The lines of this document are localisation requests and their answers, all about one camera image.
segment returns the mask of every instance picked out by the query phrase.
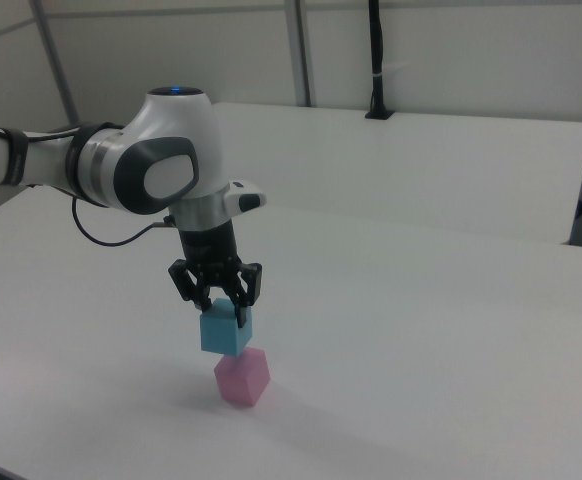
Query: white wall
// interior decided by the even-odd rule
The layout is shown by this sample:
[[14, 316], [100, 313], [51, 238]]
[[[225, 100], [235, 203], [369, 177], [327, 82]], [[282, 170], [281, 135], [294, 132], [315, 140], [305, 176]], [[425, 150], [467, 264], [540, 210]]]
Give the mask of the white wall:
[[[0, 0], [0, 126], [46, 131], [66, 124], [29, 3]], [[0, 204], [19, 191], [0, 187]]]
[[126, 123], [174, 84], [213, 102], [297, 102], [283, 0], [43, 5], [81, 120]]
[[[314, 100], [368, 109], [368, 13], [351, 7], [366, 2], [344, 3], [307, 2]], [[385, 65], [405, 64], [385, 78], [390, 107], [582, 121], [582, 5], [383, 8], [381, 18]]]

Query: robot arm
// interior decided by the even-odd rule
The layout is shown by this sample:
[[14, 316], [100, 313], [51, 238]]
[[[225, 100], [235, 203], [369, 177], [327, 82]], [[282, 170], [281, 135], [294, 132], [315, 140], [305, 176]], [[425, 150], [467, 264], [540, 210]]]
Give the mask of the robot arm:
[[264, 205], [266, 197], [226, 177], [219, 127], [201, 90], [152, 90], [126, 127], [86, 124], [58, 134], [0, 129], [0, 184], [49, 185], [140, 215], [168, 208], [186, 257], [169, 269], [182, 298], [204, 311], [210, 287], [220, 287], [240, 327], [257, 300], [262, 268], [241, 262], [231, 218]]

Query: pink cube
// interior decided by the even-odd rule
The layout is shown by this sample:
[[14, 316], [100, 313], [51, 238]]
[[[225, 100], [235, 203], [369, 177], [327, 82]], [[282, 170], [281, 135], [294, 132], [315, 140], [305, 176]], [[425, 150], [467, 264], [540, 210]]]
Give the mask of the pink cube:
[[251, 407], [271, 379], [264, 350], [257, 348], [247, 347], [239, 357], [225, 355], [213, 371], [222, 398]]

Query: white table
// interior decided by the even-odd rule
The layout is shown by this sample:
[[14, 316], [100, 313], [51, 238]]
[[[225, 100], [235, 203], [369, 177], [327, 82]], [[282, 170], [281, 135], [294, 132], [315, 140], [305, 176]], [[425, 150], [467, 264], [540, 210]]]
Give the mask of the white table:
[[582, 123], [220, 103], [227, 167], [274, 205], [569, 240]]
[[[219, 397], [161, 230], [90, 244], [69, 199], [0, 207], [0, 467], [39, 480], [582, 478], [582, 249], [267, 206], [251, 345]], [[121, 238], [146, 218], [82, 206]]]

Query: stacked cubes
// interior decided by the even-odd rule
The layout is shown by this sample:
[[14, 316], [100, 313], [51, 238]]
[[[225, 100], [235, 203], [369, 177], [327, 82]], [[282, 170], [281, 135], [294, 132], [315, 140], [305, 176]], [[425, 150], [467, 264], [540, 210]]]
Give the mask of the stacked cubes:
[[202, 350], [224, 355], [215, 367], [220, 395], [231, 403], [253, 406], [270, 380], [264, 351], [246, 345], [253, 334], [251, 311], [238, 328], [233, 303], [219, 298], [200, 315]]

